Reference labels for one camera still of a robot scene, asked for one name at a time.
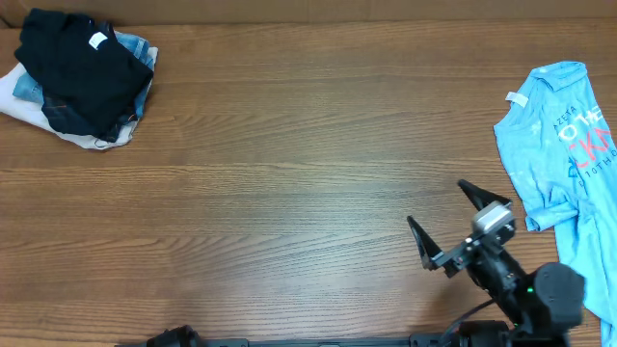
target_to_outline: clothing tag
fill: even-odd
[[[529,98],[527,98],[527,96],[513,92],[508,93],[505,99],[508,101],[516,102],[523,108],[527,105],[527,101],[529,101]]]
[[[98,50],[98,46],[100,45],[101,42],[107,40],[107,37],[105,35],[103,35],[103,33],[96,33],[94,34],[90,40],[88,41],[88,43],[90,44],[90,46],[92,46],[94,49]]]

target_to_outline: blue denim garment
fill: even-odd
[[[126,49],[133,53],[135,58],[144,63],[150,69],[154,68],[154,61],[148,56],[150,44],[147,40],[131,34],[123,34],[116,32],[118,42]],[[138,119],[144,116],[144,104],[148,95],[149,85],[145,86],[135,97],[135,115]],[[13,90],[13,96],[26,101],[42,104],[44,102],[42,96],[42,86],[32,78],[28,72],[24,73]]]
[[[585,306],[617,346],[617,148],[583,63],[534,68],[495,126],[527,228],[553,227],[559,260],[585,277]]]

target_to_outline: pile of clothes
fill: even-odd
[[[158,49],[84,14],[33,9],[0,79],[0,112],[80,147],[122,146],[144,116]]]

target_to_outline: white cloth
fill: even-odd
[[[148,55],[156,63],[156,56],[158,54],[158,48],[151,47],[148,50]],[[63,140],[71,141],[72,143],[85,149],[108,149],[111,147],[118,147],[126,145],[133,138],[133,130],[137,127],[137,121],[132,121],[127,125],[124,125],[120,130],[118,140],[114,143],[108,143],[97,139],[91,135],[72,135],[63,134],[55,131],[49,126],[49,121],[45,114],[40,110],[42,105],[36,102],[25,101],[13,96],[13,90],[17,84],[19,77],[26,72],[26,68],[21,64],[9,72],[6,76],[0,78],[0,112],[5,113],[15,119],[23,120],[41,129],[45,129],[52,132]]]

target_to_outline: wooden table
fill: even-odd
[[[93,152],[0,117],[0,345],[111,346],[190,324],[253,340],[444,329],[486,300],[421,268],[405,217],[469,233],[465,178],[515,199],[496,150],[529,71],[588,65],[617,118],[612,19],[121,28],[160,48],[146,117]],[[18,30],[0,31],[0,72]],[[490,307],[477,318],[502,319]],[[589,312],[576,346],[599,345]]]

